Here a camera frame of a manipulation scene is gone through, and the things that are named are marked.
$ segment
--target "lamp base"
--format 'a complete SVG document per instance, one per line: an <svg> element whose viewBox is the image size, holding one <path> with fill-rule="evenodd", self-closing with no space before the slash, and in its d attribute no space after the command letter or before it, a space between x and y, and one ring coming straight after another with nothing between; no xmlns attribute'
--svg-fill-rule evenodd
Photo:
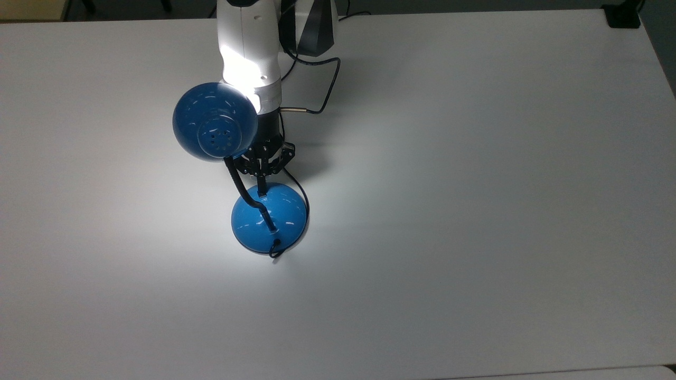
<svg viewBox="0 0 676 380"><path fill-rule="evenodd" d="M231 224L241 245L253 252L267 255L281 252L300 239L308 222L308 215L305 203L298 193L286 185L274 182L268 183L268 192L264 197L258 197L258 186L251 187L247 192L265 205L276 230L270 231L260 211L247 205L240 197L235 202Z"/></svg>

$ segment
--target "blue lamp shade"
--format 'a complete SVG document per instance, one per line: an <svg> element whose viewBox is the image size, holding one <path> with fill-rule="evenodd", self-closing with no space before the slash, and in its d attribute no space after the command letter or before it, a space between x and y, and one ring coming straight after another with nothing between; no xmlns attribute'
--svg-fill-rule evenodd
<svg viewBox="0 0 676 380"><path fill-rule="evenodd" d="M174 108L173 124L183 149L213 162L244 154L258 129L254 105L225 83L203 83L188 90Z"/></svg>

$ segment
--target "black cable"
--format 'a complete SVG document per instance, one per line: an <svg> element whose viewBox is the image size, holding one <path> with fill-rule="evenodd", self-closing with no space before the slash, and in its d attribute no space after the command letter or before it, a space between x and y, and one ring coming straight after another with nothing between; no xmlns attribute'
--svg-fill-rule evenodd
<svg viewBox="0 0 676 380"><path fill-rule="evenodd" d="M300 182L298 182L298 180L294 176L292 176L291 173L289 173L289 171L286 168L283 168L282 170L284 170L284 173L286 173L286 175L289 176L289 178L296 184L296 186L298 186L298 189L300 189L301 193L303 193L303 198L305 199L306 222L305 228L301 233L301 236L303 236L305 231L308 230L308 221L310 220L310 200L308 199L308 194L305 192L305 189L303 189L303 187L300 185ZM268 251L268 256L270 256L270 258L272 259L278 258L279 256L282 256L284 252L286 252L286 249L277 252L274 251L274 249L277 248L281 243L282 241L280 239L275 239L272 242L272 247L270 247L270 251Z"/></svg>
<svg viewBox="0 0 676 380"><path fill-rule="evenodd" d="M293 8L293 6L296 4L296 2L298 2L298 0L295 0L291 5L289 5L289 7L287 9L284 9L284 11L282 11L281 14L283 15L283 14L287 13L289 10L291 10L291 8ZM215 13L216 13L216 5L214 5L214 8L212 9L212 12L209 14L208 18L214 17Z"/></svg>
<svg viewBox="0 0 676 380"><path fill-rule="evenodd" d="M303 198L305 198L305 217L309 220L310 219L310 199L308 199L308 194L305 192L305 189L300 185L300 182L289 173L289 171L286 168L283 168L282 171L289 176L289 178L298 186L298 189L300 189L300 192L303 193ZM305 223L305 229L308 229L308 223Z"/></svg>
<svg viewBox="0 0 676 380"><path fill-rule="evenodd" d="M282 113L279 113L279 124L282 126L282 141L287 140L287 131L284 129L284 118L282 117Z"/></svg>
<svg viewBox="0 0 676 380"><path fill-rule="evenodd" d="M369 15L369 16L371 16L371 12L369 12L369 11L361 11L361 12L357 12L357 13L354 13L354 14L350 14L350 15L341 17L341 18L338 19L338 21L340 22L340 21L346 20L346 19L348 19L348 18L350 18L350 17L361 16L361 15Z"/></svg>
<svg viewBox="0 0 676 380"><path fill-rule="evenodd" d="M296 4L297 2L298 2L298 0L293 0L293 3L291 3L286 9L284 9L284 10L280 13L279 17L284 16L288 11L290 11L290 10L295 6L295 4Z"/></svg>
<svg viewBox="0 0 676 380"><path fill-rule="evenodd" d="M274 251L274 249L277 248L277 246L280 245L281 243L282 243L282 241L280 239L275 239L272 242L272 247L270 247L270 251L268 252L268 255L270 256L270 258L278 258L279 256L282 256L284 251L286 251L286 250L281 250L279 252Z"/></svg>
<svg viewBox="0 0 676 380"><path fill-rule="evenodd" d="M70 5L73 4L73 0L68 0L66 5L66 11L64 12L64 21L69 21L68 15L70 14Z"/></svg>
<svg viewBox="0 0 676 380"><path fill-rule="evenodd" d="M291 71L293 70L294 67L295 67L295 60L294 60L293 63L291 64L291 67L289 68L289 71L287 71L287 73L284 74L284 76L282 77L282 81L284 81L284 80L287 78L287 76L289 76L289 74L291 73Z"/></svg>
<svg viewBox="0 0 676 380"><path fill-rule="evenodd" d="M263 216L263 219L265 220L265 224L268 225L268 229L270 231L277 231L277 228L274 226L274 223L272 222L272 218L270 217L270 214L268 213L268 209L265 207L264 204L254 200L247 189L244 187L244 183L242 183L242 178L239 176L239 173L237 172L237 169L235 168L235 161L233 160L232 157L225 157L223 159L225 161L225 166L228 167L228 171L230 172L230 177L233 178L233 182L235 183L235 187L237 188L237 191L239 192L239 195L244 199L244 202L247 203L247 205L257 208L258 211L260 211L260 214Z"/></svg>
<svg viewBox="0 0 676 380"><path fill-rule="evenodd" d="M324 103L322 104L322 107L318 111L305 109L305 112L307 112L309 114L313 114L313 115L321 114L322 112L324 112L324 109L327 107L327 103L329 102L329 98L331 97L331 91L333 91L333 85L335 85L336 79L338 78L338 72L340 71L340 58L334 57L334 58L329 58L329 59L323 60L323 61L310 62L310 61L302 60L302 59L294 56L286 48L284 48L284 52L289 57L291 57L291 59L293 59L293 61L298 62L299 64L307 65L307 66L321 66L321 65L329 64L331 62L336 63L336 71L333 73L333 79L331 80L331 85L329 86L329 90L327 91L327 96L324 98Z"/></svg>

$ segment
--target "white table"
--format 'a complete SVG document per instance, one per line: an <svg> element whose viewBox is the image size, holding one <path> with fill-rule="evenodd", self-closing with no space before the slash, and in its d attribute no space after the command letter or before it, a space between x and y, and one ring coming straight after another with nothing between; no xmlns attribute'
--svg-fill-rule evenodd
<svg viewBox="0 0 676 380"><path fill-rule="evenodd" d="M438 379L676 362L676 101L602 11L342 22L277 262L171 115L215 21L0 25L0 378ZM331 67L298 67L315 107Z"/></svg>

